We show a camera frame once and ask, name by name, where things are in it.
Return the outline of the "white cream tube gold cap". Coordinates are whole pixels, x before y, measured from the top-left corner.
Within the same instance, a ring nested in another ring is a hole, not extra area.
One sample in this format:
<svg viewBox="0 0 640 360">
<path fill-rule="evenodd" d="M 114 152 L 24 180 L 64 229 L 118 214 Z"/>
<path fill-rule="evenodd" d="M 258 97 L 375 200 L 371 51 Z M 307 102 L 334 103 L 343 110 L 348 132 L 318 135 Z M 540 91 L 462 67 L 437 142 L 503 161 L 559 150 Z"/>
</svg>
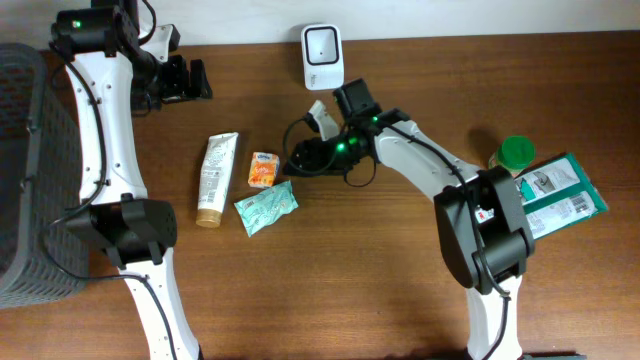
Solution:
<svg viewBox="0 0 640 360">
<path fill-rule="evenodd" d="M 210 136 L 200 171 L 196 224 L 217 228 L 227 199 L 233 172 L 238 132 Z"/>
</svg>

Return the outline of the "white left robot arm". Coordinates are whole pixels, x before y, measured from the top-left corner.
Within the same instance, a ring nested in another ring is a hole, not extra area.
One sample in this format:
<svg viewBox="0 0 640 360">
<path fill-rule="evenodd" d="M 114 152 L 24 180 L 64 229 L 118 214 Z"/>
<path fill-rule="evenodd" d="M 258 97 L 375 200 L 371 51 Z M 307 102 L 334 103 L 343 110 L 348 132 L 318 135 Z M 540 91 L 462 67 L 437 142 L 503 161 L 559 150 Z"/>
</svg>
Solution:
<svg viewBox="0 0 640 360">
<path fill-rule="evenodd" d="M 176 50 L 172 24 L 144 30 L 137 1 L 93 1 L 63 10 L 51 49 L 66 67 L 81 135 L 80 204 L 61 222 L 105 255 L 128 287 L 152 359 L 200 359 L 174 273 L 177 221 L 171 204 L 151 200 L 136 157 L 134 117 L 164 105 L 209 100 L 201 60 Z"/>
</svg>

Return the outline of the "mint green tissue pack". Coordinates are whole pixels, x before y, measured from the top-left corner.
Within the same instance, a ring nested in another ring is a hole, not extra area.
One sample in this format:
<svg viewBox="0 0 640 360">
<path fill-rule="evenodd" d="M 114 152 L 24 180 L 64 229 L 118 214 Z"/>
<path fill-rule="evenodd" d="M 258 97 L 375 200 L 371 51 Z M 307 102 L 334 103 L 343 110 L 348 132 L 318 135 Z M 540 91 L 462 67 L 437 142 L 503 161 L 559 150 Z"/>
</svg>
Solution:
<svg viewBox="0 0 640 360">
<path fill-rule="evenodd" d="M 252 237 L 264 227 L 273 225 L 283 215 L 298 208 L 290 181 L 274 185 L 271 188 L 240 200 L 234 204 L 245 231 Z"/>
</svg>

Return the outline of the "green wipes pack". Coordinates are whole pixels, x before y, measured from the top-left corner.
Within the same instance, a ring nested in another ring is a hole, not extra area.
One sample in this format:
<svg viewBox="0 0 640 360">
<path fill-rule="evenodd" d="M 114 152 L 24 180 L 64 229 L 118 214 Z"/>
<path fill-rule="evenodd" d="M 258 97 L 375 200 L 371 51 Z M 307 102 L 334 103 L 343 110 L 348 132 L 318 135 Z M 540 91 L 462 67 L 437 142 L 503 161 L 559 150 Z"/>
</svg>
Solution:
<svg viewBox="0 0 640 360">
<path fill-rule="evenodd" d="M 609 211 L 573 153 L 563 153 L 514 179 L 535 240 Z"/>
</svg>

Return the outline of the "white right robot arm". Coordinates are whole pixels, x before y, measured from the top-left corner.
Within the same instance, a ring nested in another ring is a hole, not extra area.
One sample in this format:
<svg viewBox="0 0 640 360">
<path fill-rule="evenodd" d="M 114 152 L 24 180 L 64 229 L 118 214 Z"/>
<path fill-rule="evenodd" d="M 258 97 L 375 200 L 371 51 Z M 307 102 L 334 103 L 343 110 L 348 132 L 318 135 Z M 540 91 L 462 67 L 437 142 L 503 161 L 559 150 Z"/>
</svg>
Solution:
<svg viewBox="0 0 640 360">
<path fill-rule="evenodd" d="M 406 178 L 433 203 L 442 258 L 465 289 L 467 358 L 523 358 L 517 297 L 535 239 L 511 173 L 452 155 L 409 114 L 383 110 L 362 79 L 335 89 L 333 97 L 343 122 L 316 101 L 300 119 L 316 135 L 285 148 L 285 174 L 345 177 L 369 157 Z"/>
</svg>

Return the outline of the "green lid jar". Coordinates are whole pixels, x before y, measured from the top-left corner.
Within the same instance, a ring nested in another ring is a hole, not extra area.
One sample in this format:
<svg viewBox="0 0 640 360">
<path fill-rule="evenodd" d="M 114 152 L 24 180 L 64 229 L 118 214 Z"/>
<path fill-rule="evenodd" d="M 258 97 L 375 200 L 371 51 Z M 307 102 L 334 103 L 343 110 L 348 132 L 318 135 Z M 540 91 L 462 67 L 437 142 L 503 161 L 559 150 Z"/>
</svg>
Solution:
<svg viewBox="0 0 640 360">
<path fill-rule="evenodd" d="M 526 136 L 510 136 L 491 155 L 488 167 L 501 166 L 517 177 L 536 157 L 533 142 Z"/>
</svg>

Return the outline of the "orange Kleenex tissue pack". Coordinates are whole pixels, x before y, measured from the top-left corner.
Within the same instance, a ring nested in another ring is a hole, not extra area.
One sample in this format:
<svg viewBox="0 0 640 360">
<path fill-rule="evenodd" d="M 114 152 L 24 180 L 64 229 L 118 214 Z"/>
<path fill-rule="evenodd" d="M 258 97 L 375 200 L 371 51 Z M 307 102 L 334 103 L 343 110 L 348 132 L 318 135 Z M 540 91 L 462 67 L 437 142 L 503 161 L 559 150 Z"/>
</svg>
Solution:
<svg viewBox="0 0 640 360">
<path fill-rule="evenodd" d="M 280 166 L 276 154 L 254 152 L 252 155 L 248 184 L 253 188 L 269 188 L 275 183 Z"/>
</svg>

